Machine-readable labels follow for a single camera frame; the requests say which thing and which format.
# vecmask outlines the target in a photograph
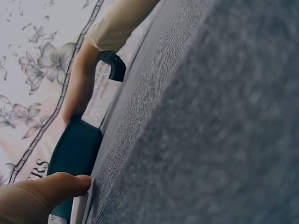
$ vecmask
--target paper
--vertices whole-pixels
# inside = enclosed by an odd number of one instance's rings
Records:
[[[61,111],[72,61],[85,33],[115,0],[0,1],[0,186],[46,175],[64,131]],[[129,66],[149,16],[119,56]],[[100,64],[83,119],[99,126],[119,83]]]

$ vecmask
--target decorative border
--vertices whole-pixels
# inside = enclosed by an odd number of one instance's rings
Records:
[[[15,182],[15,179],[16,179],[17,175],[19,174],[20,170],[23,168],[24,164],[26,163],[26,161],[28,160],[28,158],[32,154],[32,152],[35,149],[37,143],[42,138],[44,132],[52,124],[52,122],[54,121],[54,119],[58,115],[58,113],[59,113],[59,111],[61,109],[62,103],[64,101],[64,98],[65,98],[65,94],[66,94],[66,90],[67,90],[67,85],[68,85],[69,80],[70,80],[71,67],[72,67],[72,64],[73,64],[73,61],[74,61],[74,57],[78,53],[78,51],[80,50],[82,42],[83,42],[83,39],[84,39],[84,36],[87,33],[88,29],[93,24],[93,22],[95,21],[98,13],[100,11],[101,5],[103,4],[103,1],[104,0],[98,0],[96,6],[93,9],[92,15],[90,16],[90,18],[88,20],[88,23],[85,25],[85,27],[83,28],[82,32],[80,33],[79,39],[78,39],[78,41],[76,43],[76,46],[75,46],[74,53],[73,53],[73,55],[71,57],[71,61],[70,61],[70,64],[69,64],[69,67],[68,67],[68,70],[67,70],[67,73],[66,73],[66,78],[65,78],[65,81],[64,81],[64,85],[62,87],[62,92],[61,92],[59,101],[58,101],[58,103],[56,105],[55,111],[50,116],[50,118],[47,121],[47,123],[45,123],[42,126],[41,130],[38,132],[37,136],[34,138],[34,140],[32,141],[32,143],[30,144],[29,148],[26,150],[26,152],[24,153],[24,155],[22,156],[22,158],[19,160],[19,162],[14,167],[13,172],[12,172],[12,174],[10,176],[10,179],[9,179],[9,183],[14,183]]]

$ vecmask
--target flower illustration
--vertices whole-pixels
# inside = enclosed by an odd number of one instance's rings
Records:
[[[5,96],[0,95],[0,101],[3,102],[4,104],[11,105],[11,102]],[[3,107],[3,109],[0,108],[0,127],[11,126],[12,128],[15,128],[9,122],[11,114],[12,111],[6,112],[5,107]]]
[[[25,123],[29,127],[36,126],[36,122],[33,120],[33,117],[38,115],[38,113],[41,111],[37,108],[40,105],[40,103],[33,103],[26,108],[21,104],[14,104],[9,119],[10,123],[14,126],[21,123]]]
[[[38,59],[40,71],[46,74],[50,81],[57,79],[63,84],[74,49],[74,43],[64,45],[60,52],[52,44],[46,45],[42,57]]]
[[[2,167],[2,169],[0,170],[0,187],[8,184],[14,167],[15,165],[12,163],[7,163]]]
[[[33,26],[32,28],[35,33],[28,38],[28,42],[38,43],[44,36],[46,36],[46,34],[43,33],[43,26],[40,26],[39,28],[37,26]]]
[[[4,81],[6,81],[6,78],[7,78],[7,71],[4,68],[5,62],[6,62],[6,57],[5,56],[1,57],[0,58],[0,76],[2,76]]]
[[[27,76],[26,84],[31,85],[29,95],[37,92],[44,78],[43,72],[40,71],[39,65],[30,53],[26,52],[26,56],[19,58],[19,64],[22,71]]]

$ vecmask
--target dark teal object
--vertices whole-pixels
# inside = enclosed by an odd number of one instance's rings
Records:
[[[104,51],[99,60],[111,66],[109,79],[123,82],[126,65],[112,51]],[[72,175],[90,175],[102,142],[102,132],[77,115],[73,116],[60,137],[50,164],[47,175],[56,172],[66,172]],[[57,206],[52,215],[70,222],[73,199],[69,199]]]

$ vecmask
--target floral wallpaper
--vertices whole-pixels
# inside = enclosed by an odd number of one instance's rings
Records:
[[[50,125],[63,131],[53,122],[65,96],[70,62],[102,2],[0,1],[0,28],[7,30],[0,43],[0,186],[30,178],[30,170],[37,176],[35,166],[49,162],[59,134],[49,132],[48,140],[39,143]],[[49,140],[54,141],[50,147]]]

